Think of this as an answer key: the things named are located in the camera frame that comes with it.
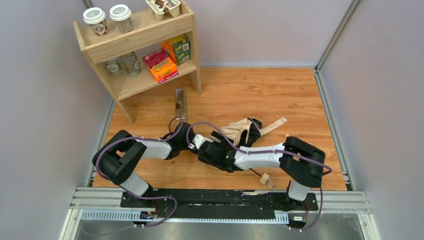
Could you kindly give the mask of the beige umbrella with black shaft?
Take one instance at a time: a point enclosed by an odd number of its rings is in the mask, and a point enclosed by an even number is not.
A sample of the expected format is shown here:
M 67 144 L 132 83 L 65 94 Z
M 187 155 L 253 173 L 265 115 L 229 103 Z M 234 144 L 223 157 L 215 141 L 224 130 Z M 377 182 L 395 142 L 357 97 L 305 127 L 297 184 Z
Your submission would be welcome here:
M 287 119 L 281 117 L 263 127 L 260 120 L 246 117 L 219 128 L 217 132 L 237 151 L 235 165 L 239 169 L 277 168 L 280 163 L 275 151 L 283 150 L 283 144 L 278 143 L 269 147 L 253 147 L 253 144 L 286 122 Z

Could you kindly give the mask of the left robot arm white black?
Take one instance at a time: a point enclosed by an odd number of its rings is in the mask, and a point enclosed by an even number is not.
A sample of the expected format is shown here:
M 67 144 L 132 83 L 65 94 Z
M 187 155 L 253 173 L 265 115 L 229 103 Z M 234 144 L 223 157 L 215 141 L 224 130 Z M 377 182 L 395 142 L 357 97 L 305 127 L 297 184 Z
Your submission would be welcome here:
M 143 196 L 151 185 L 135 172 L 139 161 L 170 160 L 188 151 L 186 136 L 189 141 L 195 137 L 190 126 L 187 122 L 180 123 L 174 131 L 159 139 L 138 137 L 120 130 L 94 155 L 92 164 L 102 178 L 135 196 Z

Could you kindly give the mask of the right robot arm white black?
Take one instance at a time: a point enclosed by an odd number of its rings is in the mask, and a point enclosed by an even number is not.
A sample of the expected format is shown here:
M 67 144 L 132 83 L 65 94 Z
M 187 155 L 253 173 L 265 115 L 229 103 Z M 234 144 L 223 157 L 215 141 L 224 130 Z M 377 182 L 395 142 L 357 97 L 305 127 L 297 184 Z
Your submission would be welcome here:
M 252 168 L 282 169 L 292 178 L 287 190 L 291 200 L 304 201 L 312 188 L 322 186 L 326 154 L 294 136 L 268 147 L 234 147 L 225 138 L 216 141 L 196 134 L 189 145 L 201 162 L 228 173 Z

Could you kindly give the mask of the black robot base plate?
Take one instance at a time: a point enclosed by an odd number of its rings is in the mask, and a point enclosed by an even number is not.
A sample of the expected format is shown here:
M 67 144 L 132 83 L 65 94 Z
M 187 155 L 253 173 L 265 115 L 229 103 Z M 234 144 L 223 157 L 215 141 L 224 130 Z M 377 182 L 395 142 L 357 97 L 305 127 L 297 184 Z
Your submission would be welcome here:
M 305 201 L 290 200 L 285 191 L 254 191 L 228 189 L 149 189 L 147 200 L 137 199 L 123 193 L 120 206 L 123 208 L 155 208 L 159 217 L 166 217 L 172 209 L 174 213 L 190 216 L 222 216 L 241 214 L 242 216 L 264 216 L 272 211 L 318 210 L 317 198 L 309 193 Z

